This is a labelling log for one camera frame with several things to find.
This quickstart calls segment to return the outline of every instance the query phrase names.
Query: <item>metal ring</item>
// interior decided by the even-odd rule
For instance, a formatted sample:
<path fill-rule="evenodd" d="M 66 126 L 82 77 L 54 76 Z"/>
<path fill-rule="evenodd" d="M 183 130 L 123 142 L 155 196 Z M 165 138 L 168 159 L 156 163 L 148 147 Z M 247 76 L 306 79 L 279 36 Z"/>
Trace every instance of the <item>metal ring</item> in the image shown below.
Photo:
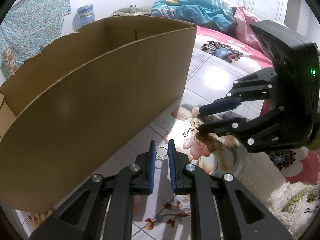
<path fill-rule="evenodd" d="M 165 156 L 160 156 L 160 155 L 158 154 L 158 150 L 159 150 L 160 148 L 166 149 L 167 154 L 166 154 Z M 168 155 L 168 149 L 167 149 L 166 147 L 164 147 L 164 146 L 160 146 L 160 147 L 156 150 L 156 155 L 157 155 L 159 158 L 165 158 L 165 157 L 167 157 L 167 155 Z"/>

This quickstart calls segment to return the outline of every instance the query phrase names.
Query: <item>screw head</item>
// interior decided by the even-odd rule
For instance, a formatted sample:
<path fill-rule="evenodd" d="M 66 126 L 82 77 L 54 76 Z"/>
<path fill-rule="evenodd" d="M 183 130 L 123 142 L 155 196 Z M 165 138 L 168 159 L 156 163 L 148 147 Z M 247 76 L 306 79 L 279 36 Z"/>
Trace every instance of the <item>screw head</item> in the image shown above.
<path fill-rule="evenodd" d="M 232 176 L 231 174 L 229 174 L 229 173 L 224 174 L 224 175 L 223 175 L 223 178 L 224 178 L 224 180 L 226 180 L 226 181 L 232 181 L 232 180 L 233 180 L 233 176 Z"/>
<path fill-rule="evenodd" d="M 186 169 L 188 171 L 194 171 L 196 169 L 196 166 L 194 166 L 193 164 L 187 164 Z"/>
<path fill-rule="evenodd" d="M 248 139 L 248 144 L 249 144 L 249 145 L 254 144 L 254 140 L 253 140 L 252 138 Z"/>
<path fill-rule="evenodd" d="M 96 175 L 93 175 L 91 179 L 93 182 L 99 182 L 100 180 L 102 180 L 102 176 L 99 174 L 96 174 Z"/>
<path fill-rule="evenodd" d="M 138 171 L 138 170 L 140 170 L 140 166 L 139 166 L 138 164 L 132 164 L 132 165 L 130 166 L 130 170 L 132 170 L 132 171 Z"/>

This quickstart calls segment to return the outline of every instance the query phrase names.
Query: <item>cardboard flap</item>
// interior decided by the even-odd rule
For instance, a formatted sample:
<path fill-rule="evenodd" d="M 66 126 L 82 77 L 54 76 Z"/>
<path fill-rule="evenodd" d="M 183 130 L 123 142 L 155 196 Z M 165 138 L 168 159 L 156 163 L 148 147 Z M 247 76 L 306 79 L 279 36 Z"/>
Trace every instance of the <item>cardboard flap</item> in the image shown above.
<path fill-rule="evenodd" d="M 195 26 L 185 21 L 149 16 L 109 17 L 106 21 L 112 49 L 153 35 Z"/>
<path fill-rule="evenodd" d="M 4 95 L 0 93 L 0 139 L 4 136 L 15 119 L 15 115 L 4 101 Z"/>
<path fill-rule="evenodd" d="M 42 213 L 61 200 L 183 94 L 195 37 L 191 27 L 131 43 L 40 95 L 0 142 L 0 202 Z"/>

